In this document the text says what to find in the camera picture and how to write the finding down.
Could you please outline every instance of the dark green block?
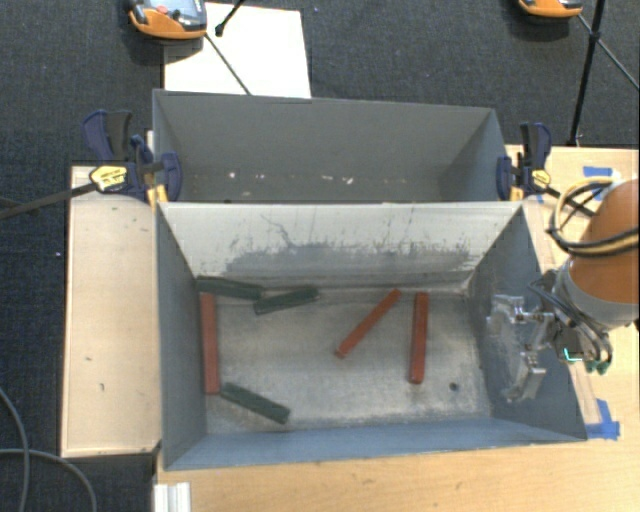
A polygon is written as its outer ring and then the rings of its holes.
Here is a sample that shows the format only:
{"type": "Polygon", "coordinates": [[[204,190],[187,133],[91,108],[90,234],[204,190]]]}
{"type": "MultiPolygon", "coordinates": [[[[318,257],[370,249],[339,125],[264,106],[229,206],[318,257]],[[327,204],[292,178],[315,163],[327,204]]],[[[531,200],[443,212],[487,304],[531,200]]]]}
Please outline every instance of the dark green block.
{"type": "Polygon", "coordinates": [[[289,414],[291,413],[284,405],[272,402],[263,396],[257,395],[253,391],[231,383],[226,383],[222,386],[220,396],[225,400],[229,400],[234,404],[249,409],[281,425],[287,422],[289,414]]]}
{"type": "Polygon", "coordinates": [[[598,370],[598,373],[600,375],[604,375],[605,373],[607,373],[607,370],[609,369],[610,365],[611,365],[611,362],[603,361],[598,366],[596,366],[596,369],[598,370]]]}
{"type": "Polygon", "coordinates": [[[196,288],[199,292],[246,300],[259,300],[264,292],[264,288],[257,284],[242,283],[221,277],[200,277],[196,280],[196,288]]]}
{"type": "Polygon", "coordinates": [[[307,286],[289,293],[260,299],[253,305],[253,309],[256,315],[264,315],[265,313],[272,313],[273,311],[280,311],[281,309],[289,309],[314,302],[319,296],[320,292],[317,288],[307,286]]]}
{"type": "Polygon", "coordinates": [[[584,366],[587,369],[588,373],[593,372],[598,367],[598,364],[600,364],[600,361],[585,361],[584,362],[584,366]]]}

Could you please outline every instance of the metal pole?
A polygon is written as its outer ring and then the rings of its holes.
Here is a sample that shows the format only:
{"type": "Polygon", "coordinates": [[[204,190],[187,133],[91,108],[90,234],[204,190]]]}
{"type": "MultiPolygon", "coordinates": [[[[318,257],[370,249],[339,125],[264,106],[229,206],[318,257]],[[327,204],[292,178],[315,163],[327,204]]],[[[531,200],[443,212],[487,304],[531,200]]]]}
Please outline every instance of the metal pole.
{"type": "MultiPolygon", "coordinates": [[[[6,197],[0,197],[0,206],[4,208],[15,208],[16,206],[20,206],[22,203],[18,203],[17,201],[12,201],[11,199],[7,199],[6,197]]],[[[40,210],[32,210],[29,212],[29,215],[38,215],[40,210]]]]}
{"type": "Polygon", "coordinates": [[[224,34],[224,27],[227,25],[227,22],[233,17],[236,11],[240,9],[240,6],[244,2],[245,0],[238,0],[236,2],[236,4],[233,6],[233,9],[231,9],[231,12],[227,14],[227,17],[224,20],[222,20],[222,23],[220,23],[220,25],[216,27],[216,37],[222,37],[222,35],[224,34]]]}
{"type": "MultiPolygon", "coordinates": [[[[580,23],[582,23],[582,26],[584,28],[586,28],[587,30],[591,30],[591,28],[589,27],[589,24],[587,23],[587,20],[584,19],[584,16],[582,16],[582,14],[578,15],[578,19],[580,20],[580,23]]],[[[611,59],[611,62],[613,62],[613,64],[622,72],[624,77],[627,80],[629,80],[631,85],[633,85],[636,88],[636,91],[640,92],[640,85],[638,85],[638,82],[636,82],[635,78],[633,78],[631,76],[631,73],[629,73],[624,68],[622,63],[616,58],[616,56],[613,54],[613,52],[611,50],[609,50],[609,47],[606,44],[604,44],[604,41],[602,39],[598,40],[598,46],[600,48],[602,48],[602,50],[604,51],[606,56],[609,57],[609,59],[611,59]]]]}
{"type": "Polygon", "coordinates": [[[73,197],[78,197],[82,194],[93,192],[94,190],[96,190],[96,184],[91,182],[87,183],[86,185],[81,185],[80,187],[72,188],[71,190],[63,190],[62,192],[57,192],[40,199],[36,199],[35,201],[31,201],[29,203],[20,203],[18,206],[13,206],[11,208],[7,208],[6,210],[2,210],[0,212],[0,220],[10,219],[11,217],[15,217],[16,215],[20,215],[22,213],[30,213],[38,210],[39,208],[42,208],[43,206],[49,206],[60,201],[67,201],[73,197]]]}
{"type": "Polygon", "coordinates": [[[576,101],[576,110],[573,114],[573,124],[571,125],[571,134],[567,141],[568,146],[577,146],[578,125],[580,124],[580,116],[582,114],[582,105],[587,92],[587,83],[589,82],[589,73],[591,72],[591,64],[593,63],[593,53],[596,45],[600,40],[600,21],[602,21],[602,13],[604,11],[605,0],[598,0],[596,3],[596,12],[593,15],[591,30],[589,31],[589,46],[587,47],[587,57],[584,61],[582,69],[582,80],[580,81],[580,91],[578,92],[578,100],[576,101]]]}

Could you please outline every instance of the orange block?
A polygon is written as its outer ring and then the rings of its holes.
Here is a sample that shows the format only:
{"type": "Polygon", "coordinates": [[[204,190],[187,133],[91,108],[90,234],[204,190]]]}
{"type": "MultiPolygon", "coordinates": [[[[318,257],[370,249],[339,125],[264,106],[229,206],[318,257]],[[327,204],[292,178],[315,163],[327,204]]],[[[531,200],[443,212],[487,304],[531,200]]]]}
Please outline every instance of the orange block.
{"type": "Polygon", "coordinates": [[[200,331],[204,392],[208,395],[215,395],[220,391],[220,372],[218,369],[216,298],[211,293],[200,292],[200,331]]]}
{"type": "Polygon", "coordinates": [[[344,341],[340,344],[340,346],[336,349],[336,355],[340,358],[344,358],[353,350],[353,348],[360,343],[360,340],[364,338],[364,336],[371,330],[371,328],[376,324],[378,320],[380,320],[386,313],[391,309],[402,293],[398,289],[393,289],[389,294],[380,301],[380,303],[373,308],[371,313],[367,315],[367,317],[360,322],[358,327],[356,327],[349,336],[347,336],[344,341]]]}
{"type": "Polygon", "coordinates": [[[409,382],[421,384],[427,355],[427,324],[429,318],[429,294],[416,293],[413,302],[413,331],[411,335],[411,361],[409,382]]]}

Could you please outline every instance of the blue tape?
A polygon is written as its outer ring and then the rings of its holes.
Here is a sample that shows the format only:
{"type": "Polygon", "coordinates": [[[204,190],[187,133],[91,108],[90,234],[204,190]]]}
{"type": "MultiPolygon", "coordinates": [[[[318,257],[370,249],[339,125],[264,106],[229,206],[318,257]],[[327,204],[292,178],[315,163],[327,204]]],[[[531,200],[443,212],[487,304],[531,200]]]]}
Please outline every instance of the blue tape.
{"type": "Polygon", "coordinates": [[[596,402],[598,403],[602,423],[585,425],[587,437],[589,439],[611,439],[612,441],[617,441],[618,437],[620,437],[620,422],[611,421],[609,406],[605,400],[596,398],[596,402]]]}
{"type": "MultiPolygon", "coordinates": [[[[592,178],[596,176],[607,176],[610,178],[613,176],[613,169],[610,167],[590,167],[585,165],[582,168],[582,174],[584,174],[585,178],[592,178]]],[[[596,201],[602,201],[602,194],[598,194],[594,199],[596,201]]]]}

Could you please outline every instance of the bin floor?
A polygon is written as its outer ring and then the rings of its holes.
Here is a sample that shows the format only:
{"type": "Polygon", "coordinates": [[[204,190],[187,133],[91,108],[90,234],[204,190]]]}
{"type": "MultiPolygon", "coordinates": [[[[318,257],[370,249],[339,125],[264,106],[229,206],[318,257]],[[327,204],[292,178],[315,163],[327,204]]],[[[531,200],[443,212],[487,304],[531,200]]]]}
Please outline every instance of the bin floor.
{"type": "Polygon", "coordinates": [[[430,422],[490,415],[482,369],[461,295],[430,293],[425,379],[410,384],[414,292],[403,295],[356,348],[340,342],[390,291],[321,288],[304,306],[257,316],[250,302],[218,298],[222,382],[291,409],[278,425],[218,396],[207,397],[210,434],[430,422]]]}

